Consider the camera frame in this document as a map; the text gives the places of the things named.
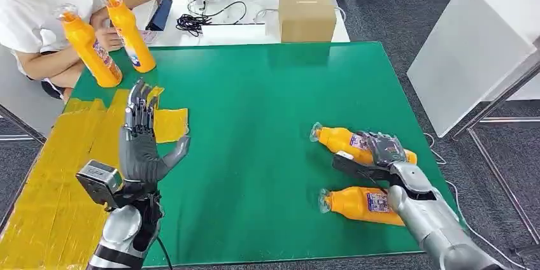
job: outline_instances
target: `metal pole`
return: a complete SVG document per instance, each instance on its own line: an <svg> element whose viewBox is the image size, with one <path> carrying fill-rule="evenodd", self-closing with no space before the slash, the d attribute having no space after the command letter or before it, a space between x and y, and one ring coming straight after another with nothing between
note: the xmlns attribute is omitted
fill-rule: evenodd
<svg viewBox="0 0 540 270"><path fill-rule="evenodd" d="M47 139L30 125L25 123L22 119L18 118L15 114L6 109L3 105L0 104L0 115L7 118L9 121L13 122L15 125L19 126L24 132L32 136L36 141L39 141L42 145L45 144Z"/></svg>
<svg viewBox="0 0 540 270"><path fill-rule="evenodd" d="M540 117L485 117L481 124L503 124L506 122L540 122Z"/></svg>
<svg viewBox="0 0 540 270"><path fill-rule="evenodd" d="M536 231L536 228L534 227L534 225L530 221L530 219L527 216L527 214L525 213L525 211L523 210L523 208L522 208L521 204L519 203L518 199L516 198L516 196L514 195L512 190L510 189L510 186L508 186L508 183L506 183L506 180L501 175L501 172L499 171L499 168L497 168L497 165L495 164L495 162L493 161L493 159L491 158L491 156L487 152L486 148L484 147L484 145L482 145L482 142L480 141L480 138L478 138L475 131L473 129L471 129L471 128L468 128L467 132L469 132L469 134L472 137L472 140L474 141L474 144L476 144L476 146L480 150L480 153L482 153L482 156L484 156L484 159L488 163L488 166L491 169L491 172L493 172L493 174L495 175L495 178L497 179L497 181L501 185L504 193L506 194L508 199L510 199L510 202L514 206L514 209L518 212L518 215L519 215L520 219L522 220L523 224L525 224L525 227L527 228L527 230L529 230L529 233L532 236L532 239L534 240L535 244L540 244L540 235Z"/></svg>
<svg viewBox="0 0 540 270"><path fill-rule="evenodd" d="M510 98L515 92L522 88L527 82L533 79L536 75L540 73L540 60L531 67L527 72L525 72L519 79L512 83L504 92L502 92L497 98L495 98L487 107L476 114L468 123L466 123L461 129L459 129L453 136L452 139L457 140L457 137L462 134L466 129L472 128L480 120L484 119L487 115L491 114L498 106L500 106L506 99Z"/></svg>

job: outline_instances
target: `white table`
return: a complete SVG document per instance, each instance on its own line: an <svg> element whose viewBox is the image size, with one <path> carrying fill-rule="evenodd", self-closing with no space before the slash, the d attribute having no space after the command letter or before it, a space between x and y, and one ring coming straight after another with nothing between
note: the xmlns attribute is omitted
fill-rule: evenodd
<svg viewBox="0 0 540 270"><path fill-rule="evenodd" d="M236 45L236 44L269 44L269 43L280 43L280 30L278 25L278 14L276 12L268 12L265 17L259 17L259 23L266 23L266 33L264 35L252 34L249 33L245 35L244 33L230 34L230 36L220 36L216 38L215 36L199 36L194 37L187 31L179 31L176 29L176 19L179 18L182 14L188 14L187 4L190 0L173 0L173 5L171 7L171 12L169 18L167 19L167 24L165 31L160 34L160 36L150 45L150 46L197 46L197 45ZM257 12L262 9L278 8L278 0L218 0L218 1L207 1L206 14L212 14L228 4L234 1L243 1L247 5L247 14L240 21L243 24L253 23L253 19ZM150 12L152 10L154 1L142 4L141 6L133 9L135 16L137 17L137 26L139 29L144 29ZM192 10L196 10L202 6L201 1L197 1L197 4L192 5ZM213 23L215 24L225 24L232 23L240 18L243 14L244 8L241 4L237 4L223 13L215 16L213 18ZM337 22L336 28L334 30L334 37L332 42L349 42L349 35L345 29L345 24L341 18L341 14L336 10ZM242 25L238 27L229 26L231 29L240 29L245 28Z"/></svg>
<svg viewBox="0 0 540 270"><path fill-rule="evenodd" d="M540 58L538 0L451 0L407 75L439 137ZM540 99L535 77L509 100Z"/></svg>

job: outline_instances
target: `orange bottle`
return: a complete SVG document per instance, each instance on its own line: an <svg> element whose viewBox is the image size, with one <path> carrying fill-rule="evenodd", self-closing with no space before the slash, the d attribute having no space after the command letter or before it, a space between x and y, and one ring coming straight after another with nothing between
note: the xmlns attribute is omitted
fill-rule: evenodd
<svg viewBox="0 0 540 270"><path fill-rule="evenodd" d="M334 211L352 220L404 225L388 205L387 195L378 188L348 187L339 192L322 189L319 207L322 213Z"/></svg>
<svg viewBox="0 0 540 270"><path fill-rule="evenodd" d="M319 141L330 151L349 153L353 160L362 165L373 165L373 156L364 137L345 128L323 127L318 122L313 125L309 136L311 141ZM407 161L416 164L416 153L405 149Z"/></svg>
<svg viewBox="0 0 540 270"><path fill-rule="evenodd" d="M94 75L97 84L116 87L122 81L122 72L97 42L94 28L79 17L77 7L64 4L56 9L55 15L62 22L67 40Z"/></svg>
<svg viewBox="0 0 540 270"><path fill-rule="evenodd" d="M148 46L143 40L135 15L124 4L123 0L102 0L111 22L117 29L118 35L121 37L125 52L131 59L133 67L140 73L146 73L155 68L155 60L148 49Z"/></svg>

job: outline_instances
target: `bottle label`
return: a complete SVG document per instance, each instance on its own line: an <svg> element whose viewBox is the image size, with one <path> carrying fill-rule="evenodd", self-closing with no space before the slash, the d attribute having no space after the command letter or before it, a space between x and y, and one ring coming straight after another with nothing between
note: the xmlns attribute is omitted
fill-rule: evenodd
<svg viewBox="0 0 540 270"><path fill-rule="evenodd" d="M350 145L358 149L368 150L366 139L358 134L353 134Z"/></svg>
<svg viewBox="0 0 540 270"><path fill-rule="evenodd" d="M120 36L120 39L122 40L122 44L124 44L125 52L127 53L128 57L131 60L131 63L134 67L138 68L141 66L141 62L139 61L139 57L137 57L137 53L135 52L135 48L131 45L131 43L128 42L128 40L122 35L122 30L117 28L117 33Z"/></svg>
<svg viewBox="0 0 540 270"><path fill-rule="evenodd" d="M111 58L111 56L109 55L109 53L105 50L105 48L103 48L96 40L96 42L94 42L94 50L96 51L97 53L97 56L103 61L103 63L105 64L105 66L109 69L109 71L113 74L113 76L115 78L119 78L120 77L120 69L118 68L118 66L115 64L115 61L113 61L113 59ZM94 73L92 72L92 69L88 67L88 69L90 70L90 72L92 73L92 76L95 76Z"/></svg>
<svg viewBox="0 0 540 270"><path fill-rule="evenodd" d="M389 213L388 198L385 194L367 193L367 208L369 211L378 213Z"/></svg>

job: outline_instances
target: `yellow tape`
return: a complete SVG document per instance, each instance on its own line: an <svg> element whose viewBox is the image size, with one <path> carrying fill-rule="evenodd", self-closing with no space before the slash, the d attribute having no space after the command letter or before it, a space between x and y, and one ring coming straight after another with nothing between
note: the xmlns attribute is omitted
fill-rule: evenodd
<svg viewBox="0 0 540 270"><path fill-rule="evenodd" d="M159 95L163 89L154 89ZM0 236L0 269L84 269L107 213L75 178L90 159L118 168L118 133L129 91L101 100L70 99L56 121ZM157 110L157 141L187 131L187 109Z"/></svg>

